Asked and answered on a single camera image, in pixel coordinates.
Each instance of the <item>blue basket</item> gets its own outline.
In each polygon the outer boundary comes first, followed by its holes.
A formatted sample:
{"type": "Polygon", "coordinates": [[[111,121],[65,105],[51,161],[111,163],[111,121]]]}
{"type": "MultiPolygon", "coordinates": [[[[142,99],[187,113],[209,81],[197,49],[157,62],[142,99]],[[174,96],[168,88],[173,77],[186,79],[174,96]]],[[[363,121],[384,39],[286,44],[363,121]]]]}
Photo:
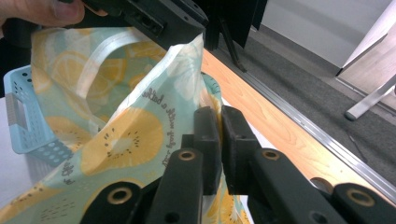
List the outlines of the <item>blue basket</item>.
{"type": "Polygon", "coordinates": [[[57,166],[72,155],[58,140],[41,113],[33,89],[31,68],[24,66],[4,76],[7,119],[13,150],[57,166]]]}

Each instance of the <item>wooden tabletop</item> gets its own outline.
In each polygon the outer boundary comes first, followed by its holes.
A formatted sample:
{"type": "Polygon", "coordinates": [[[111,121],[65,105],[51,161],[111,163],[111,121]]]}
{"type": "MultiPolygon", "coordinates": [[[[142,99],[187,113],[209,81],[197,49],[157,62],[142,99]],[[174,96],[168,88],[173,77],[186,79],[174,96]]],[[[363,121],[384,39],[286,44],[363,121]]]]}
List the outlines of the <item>wooden tabletop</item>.
{"type": "Polygon", "coordinates": [[[207,50],[202,71],[219,83],[222,97],[241,110],[247,121],[283,152],[306,178],[323,178],[333,186],[356,183],[382,195],[207,50]]]}

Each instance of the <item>bag with orange slice print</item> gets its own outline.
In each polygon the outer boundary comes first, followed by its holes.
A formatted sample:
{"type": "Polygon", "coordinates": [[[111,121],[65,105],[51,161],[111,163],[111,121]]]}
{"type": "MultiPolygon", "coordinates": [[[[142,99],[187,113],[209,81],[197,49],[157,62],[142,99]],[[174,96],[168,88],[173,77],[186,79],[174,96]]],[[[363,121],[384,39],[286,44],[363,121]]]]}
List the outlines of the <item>bag with orange slice print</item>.
{"type": "MultiPolygon", "coordinates": [[[[43,115],[73,156],[0,210],[0,223],[79,223],[106,186],[145,187],[163,174],[193,112],[211,105],[203,38],[163,50],[135,28],[47,29],[34,34],[32,80],[43,115]]],[[[247,223],[224,177],[204,223],[247,223]]]]}

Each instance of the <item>silver metal leg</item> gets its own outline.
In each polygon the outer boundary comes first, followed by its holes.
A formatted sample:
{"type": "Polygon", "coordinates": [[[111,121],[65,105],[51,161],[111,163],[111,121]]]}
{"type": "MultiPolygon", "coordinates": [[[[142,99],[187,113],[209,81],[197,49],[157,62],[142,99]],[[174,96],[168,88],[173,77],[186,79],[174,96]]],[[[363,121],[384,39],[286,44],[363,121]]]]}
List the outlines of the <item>silver metal leg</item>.
{"type": "Polygon", "coordinates": [[[378,103],[382,98],[390,92],[395,91],[396,75],[394,75],[387,83],[380,86],[378,89],[364,97],[357,104],[352,106],[345,113],[345,117],[349,120],[358,119],[362,114],[369,110],[373,105],[378,103]]]}

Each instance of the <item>gray carpet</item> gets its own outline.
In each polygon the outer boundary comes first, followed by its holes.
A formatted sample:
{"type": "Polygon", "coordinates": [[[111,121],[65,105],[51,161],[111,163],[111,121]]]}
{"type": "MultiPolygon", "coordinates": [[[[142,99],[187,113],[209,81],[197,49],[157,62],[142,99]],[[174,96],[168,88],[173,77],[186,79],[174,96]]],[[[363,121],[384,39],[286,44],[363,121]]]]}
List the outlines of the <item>gray carpet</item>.
{"type": "MultiPolygon", "coordinates": [[[[396,186],[396,126],[371,111],[353,122],[345,119],[344,112],[356,101],[252,37],[248,38],[244,49],[239,46],[236,49],[247,74],[268,86],[396,186]]],[[[219,48],[212,53],[241,76],[222,37],[219,48]]]]}

